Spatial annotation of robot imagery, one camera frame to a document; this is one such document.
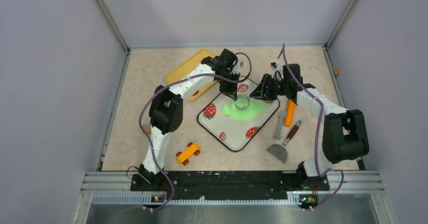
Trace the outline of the metal ring cutter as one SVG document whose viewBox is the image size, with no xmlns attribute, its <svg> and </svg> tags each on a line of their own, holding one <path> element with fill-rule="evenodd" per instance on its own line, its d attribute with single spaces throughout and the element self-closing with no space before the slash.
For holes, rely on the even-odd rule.
<svg viewBox="0 0 428 224">
<path fill-rule="evenodd" d="M 246 94 L 238 94 L 234 101 L 234 106 L 237 110 L 247 110 L 250 105 L 250 98 Z"/>
</svg>

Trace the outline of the green dough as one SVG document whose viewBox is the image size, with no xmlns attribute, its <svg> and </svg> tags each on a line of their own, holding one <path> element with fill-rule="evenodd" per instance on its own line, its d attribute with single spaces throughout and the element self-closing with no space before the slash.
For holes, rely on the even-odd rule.
<svg viewBox="0 0 428 224">
<path fill-rule="evenodd" d="M 262 114 L 268 104 L 261 100 L 251 100 L 247 110 L 237 110 L 234 103 L 227 104 L 223 107 L 222 113 L 233 121 L 246 121 Z"/>
</svg>

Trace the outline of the white strawberry tray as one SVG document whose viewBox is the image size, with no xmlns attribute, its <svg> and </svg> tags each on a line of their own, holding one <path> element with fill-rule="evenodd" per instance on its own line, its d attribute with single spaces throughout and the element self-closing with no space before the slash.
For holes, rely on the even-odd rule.
<svg viewBox="0 0 428 224">
<path fill-rule="evenodd" d="M 278 100 L 264 101 L 268 106 L 259 116 L 246 121 L 233 121 L 222 113 L 223 107 L 233 102 L 223 94 L 218 94 L 198 114 L 197 122 L 228 150 L 238 152 L 252 140 L 281 104 Z"/>
</svg>

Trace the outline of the wooden rolling pin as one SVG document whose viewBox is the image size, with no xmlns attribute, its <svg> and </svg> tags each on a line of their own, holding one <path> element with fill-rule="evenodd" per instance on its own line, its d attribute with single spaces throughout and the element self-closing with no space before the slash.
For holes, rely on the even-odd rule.
<svg viewBox="0 0 428 224">
<path fill-rule="evenodd" d="M 143 130 L 148 134 L 151 135 L 151 124 L 144 124 Z"/>
</svg>

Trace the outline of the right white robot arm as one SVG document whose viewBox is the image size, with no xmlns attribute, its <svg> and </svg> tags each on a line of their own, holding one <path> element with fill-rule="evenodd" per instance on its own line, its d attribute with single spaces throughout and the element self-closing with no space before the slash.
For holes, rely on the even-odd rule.
<svg viewBox="0 0 428 224">
<path fill-rule="evenodd" d="M 298 64 L 286 64 L 273 75 L 264 74 L 250 94 L 257 100 L 273 101 L 286 96 L 317 118 L 314 156 L 301 162 L 296 170 L 296 184 L 309 190 L 339 163 L 355 160 L 369 153 L 364 114 L 358 109 L 341 107 L 304 83 Z"/>
</svg>

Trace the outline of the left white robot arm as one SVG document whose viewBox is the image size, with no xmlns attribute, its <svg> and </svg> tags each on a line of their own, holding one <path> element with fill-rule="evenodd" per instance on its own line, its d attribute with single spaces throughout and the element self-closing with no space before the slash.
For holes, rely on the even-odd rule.
<svg viewBox="0 0 428 224">
<path fill-rule="evenodd" d="M 183 121 L 184 103 L 198 90 L 211 82 L 218 82 L 220 93 L 237 100 L 237 86 L 240 79 L 240 64 L 237 56 L 228 49 L 220 55 L 205 57 L 190 73 L 167 86 L 158 86 L 144 106 L 151 125 L 150 149 L 139 167 L 143 185 L 156 190 L 162 184 L 160 172 L 171 134 Z"/>
</svg>

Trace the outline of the grey plastic tool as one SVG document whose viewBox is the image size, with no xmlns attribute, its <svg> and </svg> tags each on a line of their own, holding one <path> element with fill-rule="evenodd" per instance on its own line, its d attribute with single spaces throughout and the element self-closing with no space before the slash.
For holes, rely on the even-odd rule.
<svg viewBox="0 0 428 224">
<path fill-rule="evenodd" d="M 275 140 L 280 140 L 280 138 L 281 138 L 281 130 L 282 130 L 282 127 L 284 124 L 286 114 L 287 113 L 284 110 L 279 111 L 275 133 L 273 134 L 273 139 L 275 139 Z"/>
</svg>

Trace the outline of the yellow tray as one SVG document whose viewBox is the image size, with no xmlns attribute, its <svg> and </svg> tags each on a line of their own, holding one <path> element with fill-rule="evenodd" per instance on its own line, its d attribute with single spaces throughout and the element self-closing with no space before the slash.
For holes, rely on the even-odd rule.
<svg viewBox="0 0 428 224">
<path fill-rule="evenodd" d="M 185 62 L 183 62 L 181 65 L 176 67 L 174 70 L 172 70 L 170 73 L 168 73 L 164 79 L 165 83 L 171 84 L 174 83 L 180 79 L 182 79 L 184 76 L 188 75 L 191 71 L 196 69 L 196 67 L 200 64 L 200 62 L 206 58 L 211 57 L 214 58 L 215 54 L 213 54 L 211 51 L 207 49 L 201 49 L 196 54 L 188 58 Z M 205 93 L 209 88 L 211 88 L 216 82 L 212 81 L 209 84 L 204 85 L 199 89 L 199 94 L 197 96 L 190 96 L 187 101 L 193 102 L 196 100 L 200 95 Z"/>
</svg>

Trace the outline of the yellow toy car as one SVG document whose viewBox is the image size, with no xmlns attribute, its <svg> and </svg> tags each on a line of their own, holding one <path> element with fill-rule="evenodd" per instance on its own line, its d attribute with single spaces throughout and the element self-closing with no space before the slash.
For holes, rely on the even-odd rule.
<svg viewBox="0 0 428 224">
<path fill-rule="evenodd" d="M 200 155 L 200 145 L 198 143 L 189 142 L 187 148 L 182 152 L 177 152 L 177 162 L 186 166 L 189 164 L 189 159 L 192 156 Z"/>
</svg>

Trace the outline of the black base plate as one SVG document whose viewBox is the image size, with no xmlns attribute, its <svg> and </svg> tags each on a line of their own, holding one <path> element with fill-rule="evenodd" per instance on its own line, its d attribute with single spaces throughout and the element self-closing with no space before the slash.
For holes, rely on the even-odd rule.
<svg viewBox="0 0 428 224">
<path fill-rule="evenodd" d="M 173 200 L 281 200 L 292 191 L 328 191 L 327 177 L 301 177 L 295 171 L 171 171 L 148 183 L 134 174 L 131 191 L 156 192 Z"/>
</svg>

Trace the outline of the aluminium frame rail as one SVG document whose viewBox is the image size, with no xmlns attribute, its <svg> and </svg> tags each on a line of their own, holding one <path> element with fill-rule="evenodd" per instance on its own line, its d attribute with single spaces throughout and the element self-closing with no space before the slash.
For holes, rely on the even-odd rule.
<svg viewBox="0 0 428 224">
<path fill-rule="evenodd" d="M 377 171 L 331 172 L 298 179 L 294 171 L 171 171 L 149 182 L 137 172 L 88 172 L 80 190 L 73 223 L 85 223 L 91 204 L 156 207 L 190 205 L 277 204 L 308 206 L 309 196 L 369 195 L 376 220 L 396 223 Z"/>
</svg>

